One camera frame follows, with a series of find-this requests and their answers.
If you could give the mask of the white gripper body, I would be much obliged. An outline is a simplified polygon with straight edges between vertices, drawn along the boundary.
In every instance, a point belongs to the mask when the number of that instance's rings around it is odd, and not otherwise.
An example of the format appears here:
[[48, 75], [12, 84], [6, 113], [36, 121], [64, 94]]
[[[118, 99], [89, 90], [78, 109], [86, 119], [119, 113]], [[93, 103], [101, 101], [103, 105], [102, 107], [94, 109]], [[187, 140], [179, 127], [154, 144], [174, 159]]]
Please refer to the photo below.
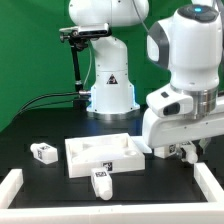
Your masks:
[[224, 96], [218, 97], [216, 108], [201, 119], [191, 120], [181, 116], [160, 118], [150, 108], [143, 116], [142, 136], [150, 148], [219, 135], [224, 135]]

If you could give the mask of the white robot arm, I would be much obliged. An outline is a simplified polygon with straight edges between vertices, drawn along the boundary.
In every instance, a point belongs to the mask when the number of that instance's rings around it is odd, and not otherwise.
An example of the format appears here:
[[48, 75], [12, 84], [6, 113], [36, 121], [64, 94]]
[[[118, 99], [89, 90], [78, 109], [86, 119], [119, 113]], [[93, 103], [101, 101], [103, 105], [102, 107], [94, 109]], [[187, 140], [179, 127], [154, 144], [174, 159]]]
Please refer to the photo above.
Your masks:
[[[148, 0], [70, 0], [69, 16], [77, 35], [91, 40], [96, 82], [90, 115], [109, 118], [139, 106], [125, 77], [126, 45], [111, 27], [136, 25], [149, 12]], [[198, 0], [155, 22], [147, 32], [147, 54], [171, 72], [168, 84], [146, 97], [142, 136], [151, 148], [224, 134], [224, 97], [218, 95], [223, 26], [217, 8]]]

